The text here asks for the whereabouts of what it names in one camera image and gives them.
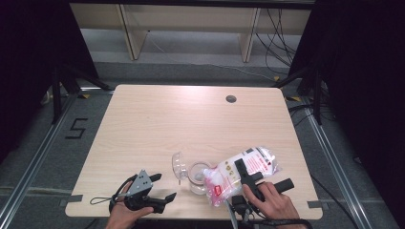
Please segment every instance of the plastic bag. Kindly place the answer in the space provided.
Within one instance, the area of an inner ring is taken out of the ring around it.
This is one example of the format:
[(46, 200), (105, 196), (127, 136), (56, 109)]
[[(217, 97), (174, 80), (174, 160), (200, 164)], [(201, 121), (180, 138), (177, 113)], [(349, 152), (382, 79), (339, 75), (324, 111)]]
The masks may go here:
[(212, 205), (218, 207), (227, 198), (241, 193), (241, 177), (235, 165), (235, 161), (240, 158), (244, 160), (250, 175), (262, 172), (266, 178), (278, 171), (275, 156), (265, 147), (250, 148), (219, 163), (215, 168), (204, 169), (204, 186)]

